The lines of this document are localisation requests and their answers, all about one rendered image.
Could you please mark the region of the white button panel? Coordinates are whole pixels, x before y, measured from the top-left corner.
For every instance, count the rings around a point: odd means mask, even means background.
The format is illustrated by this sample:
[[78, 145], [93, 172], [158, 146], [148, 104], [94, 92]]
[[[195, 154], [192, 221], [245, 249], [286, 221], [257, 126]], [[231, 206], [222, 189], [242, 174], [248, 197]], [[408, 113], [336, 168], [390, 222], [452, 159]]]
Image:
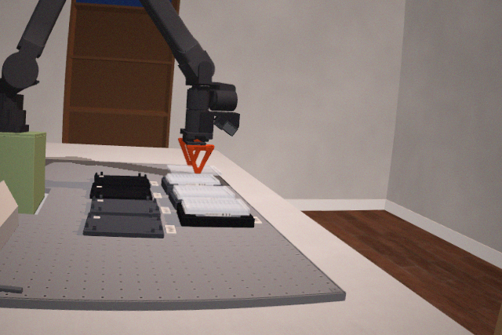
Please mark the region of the white button panel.
[[[0, 182], [0, 251], [18, 226], [18, 205], [3, 180]], [[22, 293], [23, 287], [0, 285], [0, 291]]]

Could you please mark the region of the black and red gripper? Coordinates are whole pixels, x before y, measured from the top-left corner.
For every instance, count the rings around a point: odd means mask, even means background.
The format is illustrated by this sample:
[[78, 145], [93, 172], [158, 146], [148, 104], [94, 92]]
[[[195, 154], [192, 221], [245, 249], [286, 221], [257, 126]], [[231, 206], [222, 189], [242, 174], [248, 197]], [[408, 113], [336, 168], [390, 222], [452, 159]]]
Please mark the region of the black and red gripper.
[[[213, 134], [199, 132], [200, 112], [209, 112], [209, 110], [194, 111], [186, 109], [185, 129], [180, 129], [180, 134], [183, 134], [183, 138], [178, 138], [187, 165], [192, 165], [195, 173], [202, 172], [209, 156], [214, 149], [214, 145], [206, 144], [206, 142], [209, 142], [209, 140], [213, 139]], [[195, 154], [193, 154], [193, 151], [195, 151]], [[200, 151], [206, 151], [206, 153], [200, 166], [197, 167], [196, 160]]]

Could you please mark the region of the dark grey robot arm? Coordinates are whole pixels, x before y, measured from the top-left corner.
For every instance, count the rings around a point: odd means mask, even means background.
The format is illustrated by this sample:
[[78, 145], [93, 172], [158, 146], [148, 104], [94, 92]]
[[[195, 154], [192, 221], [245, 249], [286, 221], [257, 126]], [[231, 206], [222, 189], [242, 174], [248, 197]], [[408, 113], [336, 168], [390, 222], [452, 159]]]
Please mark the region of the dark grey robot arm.
[[[24, 95], [14, 93], [39, 83], [35, 59], [42, 55], [66, 1], [39, 0], [18, 43], [19, 52], [6, 58], [0, 78], [0, 132], [29, 132], [26, 111], [23, 110]], [[172, 50], [186, 78], [186, 86], [192, 86], [187, 90], [186, 109], [211, 110], [200, 112], [199, 132], [213, 133], [215, 125], [234, 136], [239, 128], [240, 114], [222, 111], [234, 111], [237, 107], [235, 86], [212, 82], [215, 72], [213, 61], [192, 36], [169, 0], [139, 1]]]

